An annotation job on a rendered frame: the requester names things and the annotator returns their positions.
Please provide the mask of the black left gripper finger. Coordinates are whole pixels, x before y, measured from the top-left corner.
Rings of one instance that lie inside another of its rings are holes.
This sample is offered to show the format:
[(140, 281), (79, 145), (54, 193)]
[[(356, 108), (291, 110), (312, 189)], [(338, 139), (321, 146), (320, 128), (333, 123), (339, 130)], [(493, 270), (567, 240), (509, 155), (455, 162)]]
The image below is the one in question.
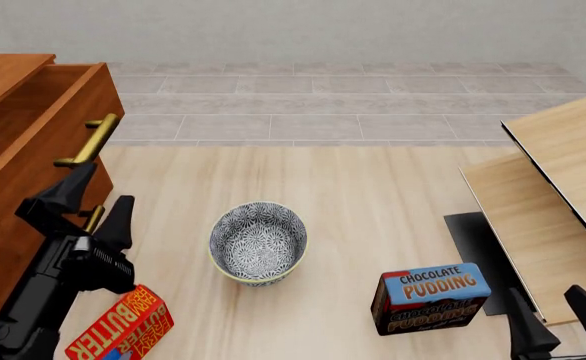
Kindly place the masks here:
[(113, 260), (132, 247), (131, 222), (135, 197), (122, 195), (114, 203), (107, 218), (93, 233), (92, 254), (98, 260)]
[(93, 163), (81, 164), (64, 179), (38, 194), (25, 198), (15, 211), (35, 230), (78, 230), (64, 214), (80, 211), (86, 188), (96, 171)]

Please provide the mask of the chocolate pudding box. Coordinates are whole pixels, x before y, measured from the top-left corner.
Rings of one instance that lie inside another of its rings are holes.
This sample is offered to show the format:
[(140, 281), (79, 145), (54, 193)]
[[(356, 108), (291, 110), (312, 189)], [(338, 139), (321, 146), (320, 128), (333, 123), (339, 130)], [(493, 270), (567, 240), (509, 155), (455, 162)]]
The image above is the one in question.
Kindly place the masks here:
[(384, 272), (370, 307), (378, 335), (467, 326), (491, 296), (475, 263)]

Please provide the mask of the patterned grey white bowl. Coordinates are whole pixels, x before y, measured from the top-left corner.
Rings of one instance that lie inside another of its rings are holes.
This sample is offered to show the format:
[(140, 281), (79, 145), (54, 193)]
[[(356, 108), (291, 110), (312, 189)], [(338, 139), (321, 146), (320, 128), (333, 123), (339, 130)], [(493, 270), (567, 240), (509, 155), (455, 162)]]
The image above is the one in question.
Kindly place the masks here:
[(284, 280), (302, 261), (308, 236), (301, 218), (279, 203), (257, 201), (222, 215), (209, 236), (215, 268), (247, 287)]

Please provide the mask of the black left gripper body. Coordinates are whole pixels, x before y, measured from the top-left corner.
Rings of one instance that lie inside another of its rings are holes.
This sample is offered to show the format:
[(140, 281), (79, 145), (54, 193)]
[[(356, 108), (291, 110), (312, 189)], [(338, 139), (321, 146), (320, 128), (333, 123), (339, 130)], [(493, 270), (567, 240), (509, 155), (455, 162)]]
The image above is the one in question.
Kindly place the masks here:
[(78, 291), (135, 290), (135, 270), (125, 254), (88, 234), (56, 233), (45, 238), (36, 272)]

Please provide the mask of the red butter box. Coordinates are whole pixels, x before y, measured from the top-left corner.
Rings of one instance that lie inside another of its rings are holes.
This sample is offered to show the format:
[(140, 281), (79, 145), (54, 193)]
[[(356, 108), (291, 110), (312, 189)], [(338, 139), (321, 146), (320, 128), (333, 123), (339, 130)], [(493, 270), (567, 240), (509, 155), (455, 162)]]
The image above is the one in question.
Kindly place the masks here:
[(173, 328), (170, 311), (139, 284), (64, 350), (69, 360), (143, 360)]

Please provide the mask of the pale wooden shelf unit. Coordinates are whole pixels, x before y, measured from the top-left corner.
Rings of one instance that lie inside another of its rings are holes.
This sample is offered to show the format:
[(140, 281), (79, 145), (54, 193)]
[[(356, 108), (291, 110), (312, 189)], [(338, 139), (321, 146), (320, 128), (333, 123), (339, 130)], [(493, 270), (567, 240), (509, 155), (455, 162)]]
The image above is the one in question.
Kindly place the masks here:
[(586, 290), (586, 98), (502, 128), (518, 152), (463, 179), (541, 320), (573, 323), (564, 293)]

